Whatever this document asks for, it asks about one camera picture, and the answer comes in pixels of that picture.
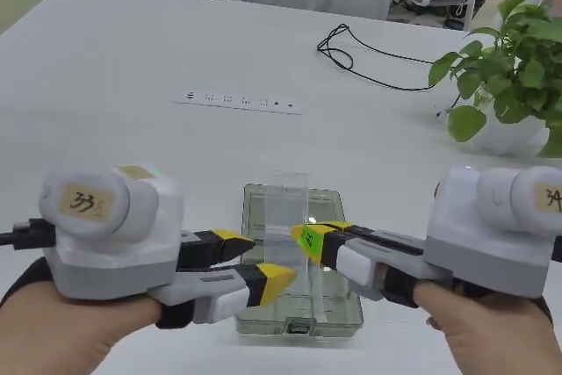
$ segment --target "white table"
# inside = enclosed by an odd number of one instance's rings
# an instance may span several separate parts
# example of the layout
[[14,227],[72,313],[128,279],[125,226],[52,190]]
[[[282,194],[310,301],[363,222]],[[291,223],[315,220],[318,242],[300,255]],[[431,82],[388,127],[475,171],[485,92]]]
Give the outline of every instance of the white table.
[[[238,229],[243,185],[281,169],[338,190],[351,221],[424,236],[451,165],[518,164],[458,152],[435,119],[455,97],[451,84],[412,94],[336,70],[314,49],[341,22],[380,48],[427,59],[463,42],[460,32],[226,0],[45,0],[0,37],[1,228],[37,214],[55,166],[154,162],[183,185],[191,229]],[[426,82],[421,65],[353,52],[371,75]],[[289,97],[304,114],[172,104],[188,89]],[[0,249],[0,291],[36,255]],[[560,277],[553,265],[547,297],[558,321]],[[456,373],[423,311],[364,301],[364,316],[364,328],[332,348],[258,347],[232,320],[148,328],[97,373]]]

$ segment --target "white motor housing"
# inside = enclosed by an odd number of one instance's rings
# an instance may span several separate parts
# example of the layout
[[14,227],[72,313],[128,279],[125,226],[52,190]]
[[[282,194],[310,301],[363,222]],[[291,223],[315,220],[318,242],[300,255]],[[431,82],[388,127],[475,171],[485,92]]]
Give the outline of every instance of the white motor housing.
[[181,242],[183,196],[149,166],[59,169],[39,209],[56,226],[45,256],[62,294],[113,299],[170,283]]

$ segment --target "black cable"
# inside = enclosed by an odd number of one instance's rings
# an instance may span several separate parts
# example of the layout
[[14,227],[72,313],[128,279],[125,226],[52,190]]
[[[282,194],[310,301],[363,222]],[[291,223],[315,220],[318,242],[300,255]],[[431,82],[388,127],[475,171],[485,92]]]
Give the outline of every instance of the black cable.
[[[361,46],[363,47],[367,47],[368,49],[370,49],[373,52],[379,53],[379,54],[383,54],[385,56],[389,56],[389,57],[394,57],[397,59],[402,59],[405,61],[415,61],[418,63],[425,63],[428,65],[433,64],[432,61],[424,61],[423,59],[416,59],[414,57],[408,57],[408,56],[401,56],[399,54],[394,54],[394,53],[388,53],[385,52],[383,50],[379,50],[378,48],[375,48],[373,46],[369,46],[368,44],[362,42],[358,37],[356,37],[356,35],[351,31],[351,29],[349,28],[348,25],[345,24],[339,24],[336,28],[334,28],[332,31],[330,31],[330,33],[328,34],[328,36],[322,40],[320,43],[318,43],[318,46],[316,46],[316,51],[324,54],[326,57],[328,57],[338,68],[346,70],[347,72],[350,72],[351,74],[355,75],[355,76],[359,76],[360,78],[366,79],[367,81],[371,81],[372,83],[376,83],[378,85],[382,85],[383,87],[386,88],[390,88],[393,90],[400,90],[400,91],[425,91],[425,90],[430,90],[432,89],[435,85],[430,86],[430,87],[423,87],[423,88],[408,88],[408,87],[398,87],[396,85],[392,85],[390,83],[384,83],[382,81],[379,81],[378,79],[375,78],[371,78],[370,76],[361,74],[355,70],[353,70],[353,67],[355,65],[354,60],[353,60],[353,56],[351,54],[349,54],[348,52],[346,52],[345,50],[342,50],[340,48],[337,47],[331,47],[330,46],[330,41],[337,37],[338,35],[347,32],[352,38],[353,40],[355,40],[357,43],[359,43]],[[333,53],[337,52],[340,54],[343,54],[344,56],[346,56],[349,59],[349,66],[346,66],[345,64],[343,64],[341,61],[337,60],[334,56]]]
[[52,248],[55,244],[55,228],[43,219],[29,219],[14,225],[11,232],[0,233],[0,245],[11,245],[16,250]]

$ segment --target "handwritten number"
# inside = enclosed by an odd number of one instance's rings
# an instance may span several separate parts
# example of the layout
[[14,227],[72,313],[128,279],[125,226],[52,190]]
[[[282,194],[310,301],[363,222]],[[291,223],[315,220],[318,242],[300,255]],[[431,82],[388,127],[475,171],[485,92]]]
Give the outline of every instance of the handwritten number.
[[313,246],[314,238],[310,233],[305,234],[305,241],[308,244],[308,247],[311,248]]
[[553,206],[556,203],[556,206],[558,207],[558,212],[562,213],[562,194],[560,193],[560,191],[558,189],[555,191],[547,189],[546,197],[549,200],[548,206]]
[[85,213],[96,205],[96,200],[92,195],[84,195],[81,192],[76,193],[76,197],[70,208],[76,209],[79,213]]

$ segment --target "gray gripper arm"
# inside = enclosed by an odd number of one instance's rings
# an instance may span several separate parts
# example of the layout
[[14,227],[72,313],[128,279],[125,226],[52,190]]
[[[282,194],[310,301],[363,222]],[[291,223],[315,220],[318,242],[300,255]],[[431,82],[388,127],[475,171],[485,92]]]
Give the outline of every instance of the gray gripper arm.
[[193,322],[214,323],[246,307],[271,303],[296,273],[272,263],[238,264],[177,272],[172,283],[148,290],[167,306],[193,301]]

